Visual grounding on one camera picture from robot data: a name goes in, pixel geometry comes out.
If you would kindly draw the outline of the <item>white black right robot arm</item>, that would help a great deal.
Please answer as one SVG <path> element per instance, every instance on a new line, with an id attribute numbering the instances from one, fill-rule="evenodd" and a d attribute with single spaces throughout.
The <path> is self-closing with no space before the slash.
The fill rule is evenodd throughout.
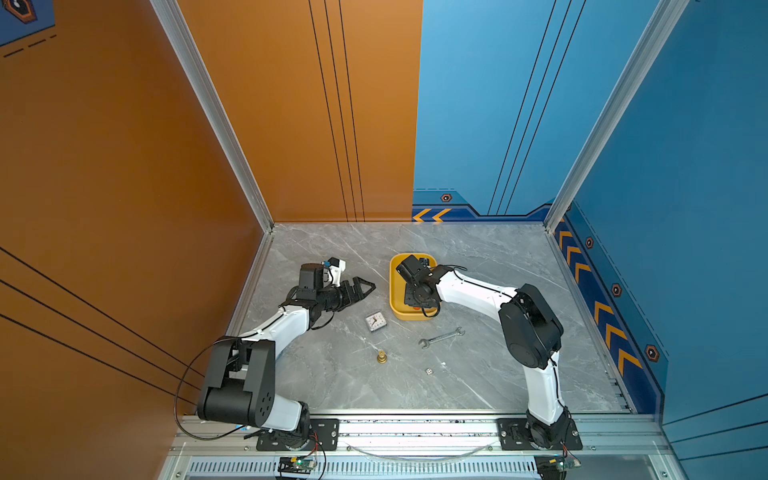
<path id="1" fill-rule="evenodd" d="M 535 286 L 494 285 L 461 274 L 460 269 L 431 267 L 410 254 L 395 271 L 405 282 L 406 304 L 423 314 L 455 303 L 498 320 L 507 350 L 524 368 L 529 441 L 539 449 L 563 446 L 572 416 L 562 398 L 559 375 L 562 323 Z"/>

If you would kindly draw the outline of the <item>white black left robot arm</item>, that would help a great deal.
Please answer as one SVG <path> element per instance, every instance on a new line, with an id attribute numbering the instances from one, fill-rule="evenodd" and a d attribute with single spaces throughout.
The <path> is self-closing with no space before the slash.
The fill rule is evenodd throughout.
<path id="1" fill-rule="evenodd" d="M 307 405 L 276 393 L 276 361 L 295 339 L 322 328 L 322 314 L 341 312 L 375 291 L 360 277 L 343 279 L 344 269 L 337 258 L 303 264 L 298 284 L 273 316 L 212 345 L 196 406 L 200 419 L 286 434 L 299 443 L 309 438 Z"/>

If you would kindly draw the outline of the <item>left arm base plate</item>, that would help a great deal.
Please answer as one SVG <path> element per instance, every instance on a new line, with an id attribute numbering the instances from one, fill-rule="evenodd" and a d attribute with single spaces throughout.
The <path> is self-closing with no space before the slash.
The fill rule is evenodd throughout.
<path id="1" fill-rule="evenodd" d="M 339 426 L 340 422 L 336 418 L 311 418 L 309 434 L 305 440 L 293 434 L 272 431 L 258 437 L 256 449 L 259 452 L 309 452 L 317 447 L 320 452 L 333 452 L 338 447 Z"/>

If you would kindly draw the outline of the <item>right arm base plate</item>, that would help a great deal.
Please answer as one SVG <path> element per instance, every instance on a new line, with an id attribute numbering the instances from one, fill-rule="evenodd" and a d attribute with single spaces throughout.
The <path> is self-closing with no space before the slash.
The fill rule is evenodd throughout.
<path id="1" fill-rule="evenodd" d="M 504 451 L 537 451 L 544 447 L 534 443 L 528 421 L 525 418 L 499 418 L 496 420 L 498 438 Z M 581 451 L 584 446 L 580 432 L 572 418 L 567 419 L 567 424 L 559 441 L 553 443 L 551 450 L 560 450 L 563 446 L 568 451 Z"/>

